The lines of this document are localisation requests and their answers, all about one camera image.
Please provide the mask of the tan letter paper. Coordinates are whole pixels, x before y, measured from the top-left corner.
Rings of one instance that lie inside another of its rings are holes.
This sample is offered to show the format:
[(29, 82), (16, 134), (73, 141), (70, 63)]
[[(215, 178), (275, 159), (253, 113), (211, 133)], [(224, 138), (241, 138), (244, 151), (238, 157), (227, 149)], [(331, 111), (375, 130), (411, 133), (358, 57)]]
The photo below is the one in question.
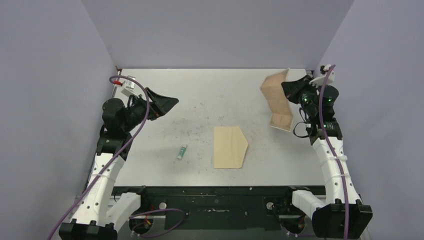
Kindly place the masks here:
[(269, 126), (282, 131), (291, 132), (294, 116), (290, 103), (284, 93), (282, 83), (288, 79), (289, 68), (267, 76), (260, 86), (271, 111)]

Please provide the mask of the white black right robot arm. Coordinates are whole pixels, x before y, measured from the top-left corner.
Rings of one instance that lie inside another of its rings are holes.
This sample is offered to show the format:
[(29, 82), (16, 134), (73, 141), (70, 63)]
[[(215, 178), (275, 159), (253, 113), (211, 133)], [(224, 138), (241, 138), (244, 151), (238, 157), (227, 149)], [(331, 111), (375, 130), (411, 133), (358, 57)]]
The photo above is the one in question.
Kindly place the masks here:
[(282, 201), (283, 209), (289, 214), (302, 211), (318, 238), (359, 239), (373, 212), (357, 193), (348, 170), (343, 134), (334, 117), (339, 91), (329, 84), (316, 86), (307, 75), (281, 87), (287, 100), (299, 105), (305, 115), (306, 137), (318, 156), (325, 188), (325, 200), (320, 200), (305, 187), (293, 187)]

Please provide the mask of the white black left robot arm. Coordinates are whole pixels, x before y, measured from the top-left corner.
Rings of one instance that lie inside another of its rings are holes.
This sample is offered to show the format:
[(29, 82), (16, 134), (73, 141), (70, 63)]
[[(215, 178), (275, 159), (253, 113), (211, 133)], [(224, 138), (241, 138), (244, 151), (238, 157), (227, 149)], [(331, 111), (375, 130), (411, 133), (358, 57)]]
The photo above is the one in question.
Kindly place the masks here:
[(109, 207), (116, 179), (127, 160), (135, 127), (143, 127), (167, 114), (179, 100), (146, 88), (141, 95), (131, 94), (128, 102), (111, 98), (102, 105), (103, 125), (96, 145), (96, 155), (88, 186), (69, 222), (63, 222), (58, 234), (62, 240), (116, 240), (118, 232), (132, 213), (144, 215), (149, 201), (142, 192), (124, 193)]

